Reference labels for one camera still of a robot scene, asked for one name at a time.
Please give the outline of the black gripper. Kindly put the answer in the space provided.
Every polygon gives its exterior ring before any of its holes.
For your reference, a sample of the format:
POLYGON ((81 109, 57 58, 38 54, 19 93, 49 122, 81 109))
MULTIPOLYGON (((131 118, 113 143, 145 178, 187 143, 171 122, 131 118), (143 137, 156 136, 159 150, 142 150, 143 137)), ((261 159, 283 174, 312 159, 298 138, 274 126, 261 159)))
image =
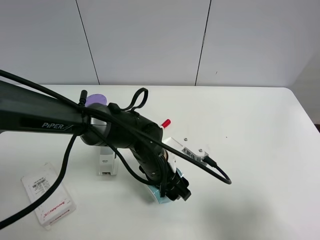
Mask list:
POLYGON ((171 201, 179 200, 181 197, 187 201, 191 191, 188 189, 190 184, 186 178, 182 177, 180 181, 181 195, 176 186, 166 187, 167 175, 175 174, 177 169, 174 162, 169 162, 170 156, 166 150, 159 146, 148 148, 143 144, 136 144, 130 151, 139 163, 139 169, 146 176, 149 186, 159 186, 161 196, 165 195, 171 201))

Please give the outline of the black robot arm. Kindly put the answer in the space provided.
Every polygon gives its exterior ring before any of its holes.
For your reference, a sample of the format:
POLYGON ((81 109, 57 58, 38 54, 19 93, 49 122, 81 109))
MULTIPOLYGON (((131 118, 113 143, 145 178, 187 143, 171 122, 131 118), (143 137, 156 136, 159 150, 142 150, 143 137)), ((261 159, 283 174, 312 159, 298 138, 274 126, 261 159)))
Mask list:
POLYGON ((72 102, 47 96, 7 82, 0 84, 0 130, 76 134, 89 146, 129 149, 139 163, 144 184, 155 186, 174 201, 191 196, 189 182, 170 167, 163 130, 131 105, 72 102))

